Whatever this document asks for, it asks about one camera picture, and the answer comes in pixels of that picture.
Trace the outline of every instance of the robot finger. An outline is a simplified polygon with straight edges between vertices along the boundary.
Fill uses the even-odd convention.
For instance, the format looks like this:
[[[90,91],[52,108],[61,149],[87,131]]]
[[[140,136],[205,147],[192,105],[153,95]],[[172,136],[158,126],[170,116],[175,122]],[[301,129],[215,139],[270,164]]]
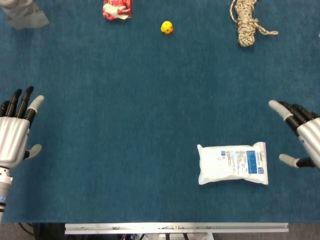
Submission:
[[[0,117],[3,117],[7,111],[9,101],[4,101],[0,106]]]
[[[38,155],[38,153],[41,151],[42,146],[41,144],[34,145],[30,150],[25,150],[23,159],[31,159]]]
[[[28,107],[24,119],[28,120],[30,122],[30,128],[32,125],[32,122],[37,114],[38,108],[40,107],[41,103],[44,101],[45,97],[42,95],[37,96],[30,106]]]
[[[34,91],[34,87],[29,86],[26,89],[26,91],[24,92],[24,95],[20,101],[20,105],[16,111],[16,115],[15,115],[16,118],[22,119],[25,116],[26,111],[27,111],[27,107],[28,107],[28,101],[29,101],[30,95],[32,94],[33,91]]]
[[[315,163],[312,161],[310,157],[306,158],[294,158],[287,154],[280,154],[279,159],[294,168],[303,168],[303,167],[316,167]]]
[[[19,88],[12,95],[12,99],[9,102],[9,105],[8,105],[6,113],[5,113],[6,117],[12,117],[14,115],[16,108],[17,108],[17,103],[18,103],[19,97],[21,95],[21,92],[22,92],[22,90]]]
[[[308,110],[300,105],[294,104],[292,107],[299,111],[307,119],[307,121],[315,118]]]
[[[299,111],[297,107],[294,107],[293,105],[290,105],[284,101],[280,101],[279,103],[285,106],[300,124],[304,124],[308,121],[308,119]]]
[[[294,114],[289,111],[284,105],[280,104],[275,100],[269,101],[269,107],[275,110],[283,120],[290,126],[290,128],[297,134],[297,128],[300,126],[300,121],[294,116]]]

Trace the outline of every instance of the blue label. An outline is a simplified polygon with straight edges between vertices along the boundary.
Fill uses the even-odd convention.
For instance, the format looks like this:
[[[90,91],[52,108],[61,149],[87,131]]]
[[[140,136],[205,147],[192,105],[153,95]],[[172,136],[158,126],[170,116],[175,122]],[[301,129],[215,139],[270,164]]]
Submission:
[[[1,195],[0,196],[0,202],[4,203],[6,201],[6,195]]]
[[[248,160],[249,174],[257,173],[257,159],[255,151],[246,151],[246,158]]]

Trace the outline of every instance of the robotic hand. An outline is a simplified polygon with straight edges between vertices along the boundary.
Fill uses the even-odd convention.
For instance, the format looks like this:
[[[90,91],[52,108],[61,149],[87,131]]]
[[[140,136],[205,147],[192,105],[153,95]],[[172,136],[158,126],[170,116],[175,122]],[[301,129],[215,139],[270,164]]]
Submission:
[[[282,101],[271,100],[269,106],[291,127],[310,156],[294,158],[286,154],[280,154],[279,159],[295,168],[320,168],[320,116],[307,111],[302,106],[290,105]]]
[[[10,176],[10,169],[17,167],[23,159],[36,156],[41,150],[40,144],[26,150],[31,124],[45,99],[40,95],[28,107],[33,90],[33,86],[26,89],[18,108],[21,89],[14,92],[11,101],[5,101],[0,106],[0,223],[13,179]]]

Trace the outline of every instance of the black fingertip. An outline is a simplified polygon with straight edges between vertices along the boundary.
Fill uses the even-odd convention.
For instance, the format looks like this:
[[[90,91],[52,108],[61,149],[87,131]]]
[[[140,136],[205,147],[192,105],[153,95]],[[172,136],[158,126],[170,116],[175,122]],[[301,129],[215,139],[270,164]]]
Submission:
[[[303,168],[303,167],[309,167],[309,168],[314,168],[316,165],[314,161],[310,157],[306,158],[301,158],[296,162],[296,166],[298,168]]]
[[[29,101],[30,95],[32,94],[33,91],[34,91],[34,87],[29,86],[26,89],[26,91],[24,92],[24,95],[21,98],[20,105],[19,105],[18,110],[15,115],[16,118],[22,119],[25,116],[25,113],[26,113],[27,107],[28,107],[28,101]]]
[[[9,101],[4,101],[0,106],[0,117],[3,117],[7,111]]]
[[[19,88],[12,95],[12,99],[9,102],[9,105],[8,105],[6,113],[5,113],[6,117],[12,117],[14,115],[16,108],[17,108],[18,99],[21,95],[21,92],[22,92],[22,90]]]

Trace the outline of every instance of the floor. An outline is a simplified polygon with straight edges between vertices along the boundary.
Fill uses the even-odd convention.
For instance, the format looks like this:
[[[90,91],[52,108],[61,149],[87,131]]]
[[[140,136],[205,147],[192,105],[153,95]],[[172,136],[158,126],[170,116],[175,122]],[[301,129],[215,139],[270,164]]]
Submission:
[[[223,233],[214,234],[214,240],[318,240],[320,234],[320,223],[295,223],[289,225],[286,233]],[[18,224],[4,223],[0,226],[1,240],[33,240],[34,237],[24,232]]]

